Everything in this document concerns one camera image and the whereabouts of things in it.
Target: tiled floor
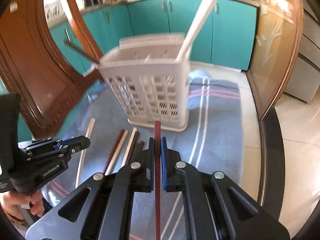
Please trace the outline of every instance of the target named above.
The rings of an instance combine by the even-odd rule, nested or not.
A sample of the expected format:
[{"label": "tiled floor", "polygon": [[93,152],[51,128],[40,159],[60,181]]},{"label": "tiled floor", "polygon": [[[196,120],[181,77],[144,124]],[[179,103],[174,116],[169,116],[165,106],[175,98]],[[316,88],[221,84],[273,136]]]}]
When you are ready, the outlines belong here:
[{"label": "tiled floor", "polygon": [[244,136],[244,166],[241,187],[257,200],[260,182],[260,133],[256,108],[245,73],[224,67],[195,63],[194,69],[206,70],[213,79],[223,79],[238,84],[241,97],[242,128]]},{"label": "tiled floor", "polygon": [[320,199],[320,89],[310,104],[283,94],[276,103],[285,154],[279,221],[293,237]]}]

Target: white stripe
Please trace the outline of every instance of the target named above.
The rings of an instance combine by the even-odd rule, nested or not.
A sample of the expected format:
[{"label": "white stripe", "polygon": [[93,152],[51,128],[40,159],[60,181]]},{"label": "white stripe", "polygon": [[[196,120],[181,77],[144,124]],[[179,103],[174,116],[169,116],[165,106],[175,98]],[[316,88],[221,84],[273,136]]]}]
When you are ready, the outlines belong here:
[{"label": "white stripe", "polygon": [[[208,85],[207,85],[207,88],[209,89],[210,88],[210,79],[208,80]],[[201,146],[200,146],[200,151],[199,151],[199,155],[198,155],[198,159],[197,159],[197,162],[196,162],[196,168],[198,168],[199,166],[199,163],[200,163],[200,160],[201,160],[201,156],[202,156],[202,152],[203,152],[203,148],[204,148],[204,143],[205,143],[205,139],[207,137],[207,128],[208,128],[208,112],[209,112],[209,93],[207,93],[207,98],[206,98],[206,105],[205,105],[205,116],[204,116],[204,129],[203,129],[203,135],[202,135],[202,141],[201,141]],[[175,225],[174,225],[174,228],[170,234],[170,237],[168,240],[171,240],[173,235],[174,235],[174,232],[176,231],[177,229],[177,226],[180,222],[180,219],[181,219],[181,216],[182,216],[182,213],[183,213],[183,207],[180,211],[180,215],[178,217],[178,220],[176,221]]]},{"label": "white stripe", "polygon": [[[210,89],[210,80],[208,80],[207,89],[208,89],[208,90]],[[203,148],[204,148],[205,139],[206,139],[206,137],[207,137],[208,112],[209,112],[209,96],[210,96],[209,93],[207,93],[206,106],[205,106],[205,116],[204,116],[204,129],[203,129],[201,147],[200,147],[198,159],[197,159],[197,162],[196,162],[196,168],[199,167],[199,163],[200,163],[201,156],[202,156],[202,152],[203,152]]]},{"label": "white stripe", "polygon": [[[190,155],[190,158],[189,158],[189,161],[188,163],[191,163],[192,160],[193,160],[193,156],[195,155],[195,151],[196,151],[196,147],[197,147],[197,144],[198,144],[198,140],[199,140],[199,133],[200,133],[200,128],[201,128],[201,119],[202,119],[202,106],[203,106],[203,98],[204,98],[204,82],[205,82],[205,77],[202,79],[202,89],[201,89],[201,99],[200,99],[200,107],[199,107],[199,118],[198,118],[198,127],[197,127],[197,132],[196,132],[196,138],[195,138],[195,142],[193,143],[193,148],[192,148],[192,151],[191,151],[191,155]],[[174,202],[174,205],[173,205],[173,208],[172,208],[172,211],[170,213],[170,216],[167,220],[167,223],[165,224],[164,226],[164,229],[162,231],[162,234],[161,234],[161,239],[164,237],[164,234],[166,233],[167,229],[168,229],[168,226],[171,222],[171,219],[173,217],[173,214],[177,208],[177,205],[178,205],[178,202],[180,200],[180,197],[181,197],[181,191],[178,193],[178,196],[176,198],[176,201]]]},{"label": "white stripe", "polygon": [[171,239],[172,239],[172,237],[173,237],[173,235],[174,235],[174,233],[175,233],[175,231],[176,231],[176,229],[177,229],[177,227],[178,227],[178,225],[179,225],[180,219],[181,219],[182,214],[183,214],[183,210],[184,210],[184,209],[183,209],[183,207],[182,207],[182,208],[181,208],[181,211],[180,211],[180,214],[179,214],[179,217],[178,217],[178,220],[177,220],[176,223],[174,224],[174,227],[173,227],[173,229],[172,229],[172,232],[171,232],[168,240],[171,240]]}]

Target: teal kitchen cabinet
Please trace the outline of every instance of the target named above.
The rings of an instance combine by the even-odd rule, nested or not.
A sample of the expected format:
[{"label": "teal kitchen cabinet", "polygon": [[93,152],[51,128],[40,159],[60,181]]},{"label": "teal kitchen cabinet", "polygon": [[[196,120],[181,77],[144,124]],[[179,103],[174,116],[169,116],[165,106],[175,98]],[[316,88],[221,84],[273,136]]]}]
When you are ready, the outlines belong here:
[{"label": "teal kitchen cabinet", "polygon": [[86,13],[82,15],[82,18],[102,53],[105,54],[111,50],[112,41],[103,10]]},{"label": "teal kitchen cabinet", "polygon": [[[76,35],[74,34],[71,26],[69,23],[67,23],[67,28],[68,28],[68,37],[70,38],[70,42],[78,46],[79,48],[83,49],[80,41],[77,39]],[[83,56],[81,53],[78,53],[79,58],[82,62],[82,65],[84,66],[84,71],[88,71],[91,68],[91,62],[88,60],[85,56]]]},{"label": "teal kitchen cabinet", "polygon": [[134,35],[169,33],[166,0],[142,0],[128,4]]},{"label": "teal kitchen cabinet", "polygon": [[213,13],[211,63],[248,70],[256,31],[257,8],[218,0]]},{"label": "teal kitchen cabinet", "polygon": [[[202,0],[166,0],[171,33],[187,34]],[[202,26],[192,45],[191,61],[211,62],[212,14]]]},{"label": "teal kitchen cabinet", "polygon": [[133,36],[128,7],[126,5],[103,8],[104,17],[111,36],[111,47],[119,46],[121,38]]},{"label": "teal kitchen cabinet", "polygon": [[70,29],[71,28],[68,28],[67,23],[63,23],[58,25],[57,27],[52,28],[50,30],[50,33],[65,59],[70,63],[70,65],[73,66],[76,71],[78,71],[80,74],[83,74],[84,72],[86,72],[86,69],[84,68],[78,52],[64,44],[64,40],[70,40],[70,42],[74,42],[72,39],[74,34],[70,31]]}]

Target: white plastic basket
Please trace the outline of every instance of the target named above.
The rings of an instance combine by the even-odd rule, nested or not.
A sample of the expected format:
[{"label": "white plastic basket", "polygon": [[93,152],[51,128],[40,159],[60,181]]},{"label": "white plastic basket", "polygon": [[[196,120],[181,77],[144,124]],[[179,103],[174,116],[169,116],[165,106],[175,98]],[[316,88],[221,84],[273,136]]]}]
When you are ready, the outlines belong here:
[{"label": "white plastic basket", "polygon": [[142,35],[126,38],[100,59],[98,69],[114,92],[131,124],[182,131],[189,113],[189,55],[177,62],[183,34]]}]

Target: blue cloth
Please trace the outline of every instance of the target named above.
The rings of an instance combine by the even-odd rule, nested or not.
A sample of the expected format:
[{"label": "blue cloth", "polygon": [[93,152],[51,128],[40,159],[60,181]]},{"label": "blue cloth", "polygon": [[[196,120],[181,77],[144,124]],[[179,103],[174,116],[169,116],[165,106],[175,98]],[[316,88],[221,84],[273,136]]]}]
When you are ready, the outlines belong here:
[{"label": "blue cloth", "polygon": [[[168,148],[180,152],[183,161],[189,161],[194,147],[194,157],[190,161],[191,164],[196,166],[199,158],[198,169],[200,171],[210,174],[214,171],[223,171],[239,184],[243,164],[243,135],[238,86],[229,81],[211,79],[208,73],[199,70],[190,73],[189,83],[188,127],[179,133],[162,130],[162,136],[166,136]],[[77,136],[85,134],[89,119],[92,117],[96,119],[96,122],[80,182],[103,170],[119,131],[121,129],[131,131],[133,127],[128,123],[110,89],[102,92],[95,102],[89,106],[81,118]],[[138,127],[138,130],[140,132],[139,140],[144,141],[146,143],[145,148],[147,148],[149,137],[153,137],[153,129]],[[195,143],[197,130],[198,140]],[[125,147],[119,155],[114,172],[118,171],[121,166],[124,151]],[[75,187],[79,159],[80,154],[73,155],[69,162],[69,169],[56,178],[56,182],[66,191],[70,192]],[[52,193],[56,196],[58,202],[61,197],[54,190]],[[177,195],[177,193],[162,191],[161,229],[166,225]],[[153,193],[135,194],[131,234],[144,240],[155,239],[154,205]],[[181,208],[182,199],[178,202],[172,221],[164,235],[164,240],[169,238]],[[183,215],[172,239],[186,239]]]}]

